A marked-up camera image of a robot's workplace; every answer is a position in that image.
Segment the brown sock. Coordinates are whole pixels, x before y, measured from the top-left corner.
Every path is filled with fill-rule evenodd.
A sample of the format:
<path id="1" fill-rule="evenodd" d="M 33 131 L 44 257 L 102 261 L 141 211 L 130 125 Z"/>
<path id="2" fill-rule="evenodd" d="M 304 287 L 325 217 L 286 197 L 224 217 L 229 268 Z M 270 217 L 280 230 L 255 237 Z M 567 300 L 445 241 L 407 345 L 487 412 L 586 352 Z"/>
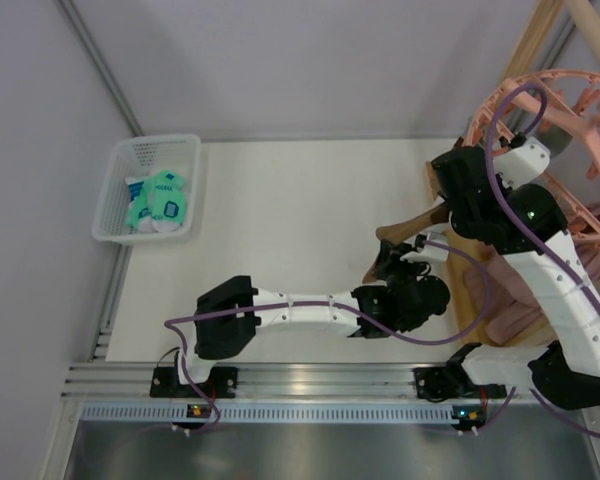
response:
<path id="1" fill-rule="evenodd" d="M 428 228 L 446 224 L 448 222 L 449 215 L 449 207 L 445 203 L 442 203 L 430 208 L 429 210 L 410 220 L 389 226 L 378 227 L 375 235 L 380 241 L 380 251 L 376 256 L 372 266 L 365 273 L 362 283 L 370 284 L 377 280 L 375 273 L 378 262 L 381 260 L 383 245 L 385 243 L 390 243 L 393 246 L 403 243 L 417 234 L 424 232 Z"/>

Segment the pink round clip hanger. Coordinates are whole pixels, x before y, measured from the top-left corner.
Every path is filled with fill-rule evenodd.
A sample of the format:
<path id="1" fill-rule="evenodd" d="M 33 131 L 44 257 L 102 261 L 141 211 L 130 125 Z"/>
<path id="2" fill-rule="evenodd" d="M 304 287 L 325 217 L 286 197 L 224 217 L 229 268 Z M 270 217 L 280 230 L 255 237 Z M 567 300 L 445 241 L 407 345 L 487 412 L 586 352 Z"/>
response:
<path id="1" fill-rule="evenodd" d="M 470 120 L 464 143 L 484 144 L 489 123 L 501 101 L 515 88 L 529 82 L 538 84 L 548 99 L 546 111 L 533 128 L 533 136 L 553 158 L 564 152 L 571 142 L 579 143 L 591 161 L 586 178 L 600 178 L 600 73 L 550 69 L 504 79 Z M 554 175 L 543 173 L 541 178 L 565 211 L 574 241 L 600 250 L 600 219 L 593 210 Z"/>

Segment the green blue patterned sock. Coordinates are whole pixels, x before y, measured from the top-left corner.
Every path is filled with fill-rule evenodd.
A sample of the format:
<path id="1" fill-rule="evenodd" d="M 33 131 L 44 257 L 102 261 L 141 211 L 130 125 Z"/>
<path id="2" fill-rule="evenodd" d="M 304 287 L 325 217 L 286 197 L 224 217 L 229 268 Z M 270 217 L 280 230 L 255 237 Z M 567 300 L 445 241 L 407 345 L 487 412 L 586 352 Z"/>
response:
<path id="1" fill-rule="evenodd" d="M 125 183 L 129 191 L 129 206 L 126 224 L 139 233 L 153 233 L 150 208 L 150 190 L 153 183 L 151 176 L 126 177 Z"/>

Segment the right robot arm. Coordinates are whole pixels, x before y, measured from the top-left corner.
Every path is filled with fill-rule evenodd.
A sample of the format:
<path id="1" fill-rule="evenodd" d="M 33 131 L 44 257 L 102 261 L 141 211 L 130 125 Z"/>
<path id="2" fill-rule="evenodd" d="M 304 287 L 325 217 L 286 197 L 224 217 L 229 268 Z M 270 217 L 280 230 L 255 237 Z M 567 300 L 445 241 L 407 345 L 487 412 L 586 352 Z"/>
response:
<path id="1" fill-rule="evenodd" d="M 460 236 L 493 247 L 524 281 L 556 340 L 543 348 L 470 348 L 459 364 L 474 385 L 524 387 L 564 410 L 600 406 L 600 295 L 589 280 L 552 194 L 509 187 L 480 146 L 432 163 Z"/>

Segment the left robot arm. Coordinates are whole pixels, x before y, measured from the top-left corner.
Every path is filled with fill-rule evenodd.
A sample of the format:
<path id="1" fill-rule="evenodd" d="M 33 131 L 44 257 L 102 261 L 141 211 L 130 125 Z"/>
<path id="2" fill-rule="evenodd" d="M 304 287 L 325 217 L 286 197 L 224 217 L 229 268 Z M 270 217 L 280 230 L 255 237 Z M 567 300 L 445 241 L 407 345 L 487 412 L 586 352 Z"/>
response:
<path id="1" fill-rule="evenodd" d="M 205 383 L 215 365 L 238 356 L 258 336 L 321 333 L 342 338 L 402 338 L 442 315 L 451 294 L 431 272 L 448 258 L 430 237 L 397 245 L 384 240 L 366 284 L 328 295 L 272 292 L 238 275 L 200 296 L 190 320 L 195 338 L 177 360 L 180 384 Z"/>

